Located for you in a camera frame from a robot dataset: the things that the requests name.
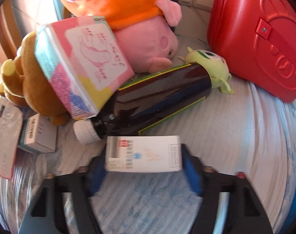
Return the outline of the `small white teal box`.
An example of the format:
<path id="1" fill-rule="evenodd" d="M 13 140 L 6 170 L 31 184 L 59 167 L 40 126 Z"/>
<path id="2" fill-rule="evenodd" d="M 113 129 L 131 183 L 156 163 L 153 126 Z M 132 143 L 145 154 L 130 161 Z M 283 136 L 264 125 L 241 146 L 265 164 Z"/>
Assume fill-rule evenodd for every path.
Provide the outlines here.
<path id="1" fill-rule="evenodd" d="M 57 126 L 36 114 L 23 122 L 18 148 L 31 154 L 53 153 L 57 144 Z"/>

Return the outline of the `black gift box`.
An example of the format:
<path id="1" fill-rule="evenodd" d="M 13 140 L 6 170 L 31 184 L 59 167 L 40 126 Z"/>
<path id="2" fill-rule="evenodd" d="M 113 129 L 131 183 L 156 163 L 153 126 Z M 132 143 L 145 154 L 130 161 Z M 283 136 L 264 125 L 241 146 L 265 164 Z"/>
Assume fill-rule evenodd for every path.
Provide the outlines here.
<path id="1" fill-rule="evenodd" d="M 73 15 L 63 6 L 61 0 L 53 0 L 57 20 L 73 17 Z"/>

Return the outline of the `pink pig plush orange dress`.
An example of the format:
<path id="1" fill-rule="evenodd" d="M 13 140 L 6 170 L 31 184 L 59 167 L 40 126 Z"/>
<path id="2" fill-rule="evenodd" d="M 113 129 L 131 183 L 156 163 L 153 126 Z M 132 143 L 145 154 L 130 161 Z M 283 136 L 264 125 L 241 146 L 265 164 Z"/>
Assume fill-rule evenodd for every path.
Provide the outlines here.
<path id="1" fill-rule="evenodd" d="M 173 66 L 182 18 L 171 0 L 61 0 L 74 16 L 103 16 L 133 71 L 151 74 Z"/>

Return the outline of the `brown bear plush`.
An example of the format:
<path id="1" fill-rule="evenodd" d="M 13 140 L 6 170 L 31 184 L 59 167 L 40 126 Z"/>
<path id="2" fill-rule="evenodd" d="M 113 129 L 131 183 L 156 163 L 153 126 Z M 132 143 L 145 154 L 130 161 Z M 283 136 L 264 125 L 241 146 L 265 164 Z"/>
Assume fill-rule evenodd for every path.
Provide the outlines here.
<path id="1" fill-rule="evenodd" d="M 0 95 L 19 107 L 29 107 L 55 126 L 68 123 L 69 113 L 46 79 L 34 55 L 37 32 L 22 40 L 20 54 L 1 66 Z"/>

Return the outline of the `light blue bed sheet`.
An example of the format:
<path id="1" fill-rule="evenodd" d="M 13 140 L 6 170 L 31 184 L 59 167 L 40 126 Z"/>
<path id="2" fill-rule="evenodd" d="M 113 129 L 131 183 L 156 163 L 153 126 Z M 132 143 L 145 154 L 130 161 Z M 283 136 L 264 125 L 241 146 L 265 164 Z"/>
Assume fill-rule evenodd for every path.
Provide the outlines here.
<path id="1" fill-rule="evenodd" d="M 296 101 L 287 104 L 253 83 L 232 78 L 234 95 L 210 96 L 148 130 L 178 135 L 191 153 L 221 173 L 249 177 L 279 233 L 296 188 Z M 13 178 L 0 177 L 0 222 L 17 233 L 44 176 L 68 174 L 99 154 L 104 143 L 82 145 L 72 123 L 58 129 L 49 154 L 17 150 Z M 187 233 L 201 198 L 183 172 L 109 173 L 92 205 L 104 233 Z"/>

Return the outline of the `pink sanitary pad pack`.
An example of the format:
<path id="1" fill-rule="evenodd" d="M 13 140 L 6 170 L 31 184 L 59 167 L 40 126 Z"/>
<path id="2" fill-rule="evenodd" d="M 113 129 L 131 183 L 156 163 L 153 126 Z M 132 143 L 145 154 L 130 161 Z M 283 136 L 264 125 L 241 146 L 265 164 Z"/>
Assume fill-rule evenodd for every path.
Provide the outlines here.
<path id="1" fill-rule="evenodd" d="M 34 55 L 74 120 L 97 116 L 113 93 L 134 76 L 102 16 L 44 25 L 36 34 Z"/>

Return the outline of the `green one-eyed monster plush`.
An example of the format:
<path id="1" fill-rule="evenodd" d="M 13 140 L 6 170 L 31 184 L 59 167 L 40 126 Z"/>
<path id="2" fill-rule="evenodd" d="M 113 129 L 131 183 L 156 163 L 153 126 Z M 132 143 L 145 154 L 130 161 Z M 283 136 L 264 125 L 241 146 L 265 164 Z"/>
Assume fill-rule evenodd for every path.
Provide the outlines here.
<path id="1" fill-rule="evenodd" d="M 185 58 L 182 56 L 177 56 L 177 58 L 184 63 L 198 63 L 204 67 L 209 74 L 212 88 L 218 88 L 222 94 L 235 94 L 228 84 L 231 74 L 224 58 L 207 50 L 193 50 L 187 47 L 187 51 L 188 54 Z"/>

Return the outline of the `pale pink flat package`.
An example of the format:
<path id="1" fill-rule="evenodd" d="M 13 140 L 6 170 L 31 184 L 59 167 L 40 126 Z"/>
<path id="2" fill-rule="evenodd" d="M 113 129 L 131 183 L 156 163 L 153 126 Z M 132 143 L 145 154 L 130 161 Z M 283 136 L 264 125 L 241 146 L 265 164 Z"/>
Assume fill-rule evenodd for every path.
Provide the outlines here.
<path id="1" fill-rule="evenodd" d="M 0 176 L 12 179 L 23 113 L 0 97 Z"/>

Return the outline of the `white medicine box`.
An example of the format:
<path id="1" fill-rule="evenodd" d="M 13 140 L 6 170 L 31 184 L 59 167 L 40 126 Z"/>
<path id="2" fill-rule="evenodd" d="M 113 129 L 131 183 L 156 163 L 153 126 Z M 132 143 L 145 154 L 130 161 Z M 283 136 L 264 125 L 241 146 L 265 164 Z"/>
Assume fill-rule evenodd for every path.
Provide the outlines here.
<path id="1" fill-rule="evenodd" d="M 167 173 L 182 170 L 179 136 L 110 136 L 105 170 L 123 173 Z"/>

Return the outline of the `brown medicine bottle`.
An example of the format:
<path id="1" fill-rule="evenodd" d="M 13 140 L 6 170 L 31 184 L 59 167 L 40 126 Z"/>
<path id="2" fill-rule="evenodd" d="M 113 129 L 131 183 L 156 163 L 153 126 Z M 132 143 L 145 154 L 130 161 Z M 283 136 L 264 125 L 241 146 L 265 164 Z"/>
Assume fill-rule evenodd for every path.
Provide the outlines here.
<path id="1" fill-rule="evenodd" d="M 137 136 L 206 99 L 212 83 L 198 63 L 175 66 L 120 87 L 97 116 L 74 122 L 81 144 L 107 136 Z"/>

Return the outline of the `red mini suitcase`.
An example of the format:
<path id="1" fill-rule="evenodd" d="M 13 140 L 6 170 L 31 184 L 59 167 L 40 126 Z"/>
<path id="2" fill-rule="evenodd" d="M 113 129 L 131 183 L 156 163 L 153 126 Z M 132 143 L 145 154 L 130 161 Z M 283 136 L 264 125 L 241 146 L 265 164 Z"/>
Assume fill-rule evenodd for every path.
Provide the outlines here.
<path id="1" fill-rule="evenodd" d="M 232 74 L 296 99 L 296 13 L 287 0 L 215 0 L 207 40 Z"/>

